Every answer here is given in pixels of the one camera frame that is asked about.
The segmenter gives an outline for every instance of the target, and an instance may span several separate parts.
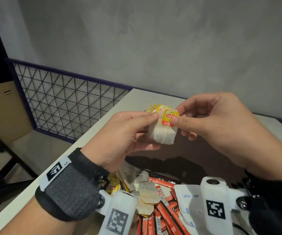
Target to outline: white table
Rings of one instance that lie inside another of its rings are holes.
[[[104,117],[102,117],[90,130],[88,130],[77,142],[75,142],[63,155],[69,155],[78,147],[83,147],[111,118],[111,116],[120,111],[144,111],[151,104],[164,104],[175,108],[183,99],[167,96],[163,94],[152,93],[143,90],[131,90],[119,103],[116,104]],[[265,125],[277,138],[282,141],[282,124],[276,119],[259,116],[259,121]],[[21,194],[17,196],[1,213],[0,213],[0,230],[27,204],[34,196],[35,190],[39,185],[40,176],[31,183]]]

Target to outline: hand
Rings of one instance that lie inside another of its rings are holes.
[[[147,133],[145,128],[158,118],[157,113],[118,112],[81,149],[81,152],[109,172],[116,171],[128,154],[160,148],[159,144],[144,142]]]
[[[282,179],[282,143],[232,93],[200,94],[182,102],[171,123],[200,135],[237,166],[265,179]]]

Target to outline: left hand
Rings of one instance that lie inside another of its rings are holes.
[[[146,127],[157,121],[157,113],[124,111],[114,114],[81,152],[109,172],[118,170],[125,157],[135,151],[157,150],[159,144],[140,142]]]

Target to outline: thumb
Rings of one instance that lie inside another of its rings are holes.
[[[153,112],[151,114],[140,115],[138,117],[132,118],[127,121],[127,127],[132,129],[134,132],[138,132],[144,130],[144,127],[147,127],[154,122],[156,122],[159,118],[158,113]]]
[[[207,117],[206,118],[191,118],[184,116],[172,117],[170,121],[174,126],[178,128],[197,133],[198,135],[207,134]]]

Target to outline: black cable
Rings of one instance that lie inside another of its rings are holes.
[[[244,232],[246,235],[250,235],[247,231],[245,231],[240,225],[236,224],[236,223],[232,223],[232,226],[240,229],[242,232]]]

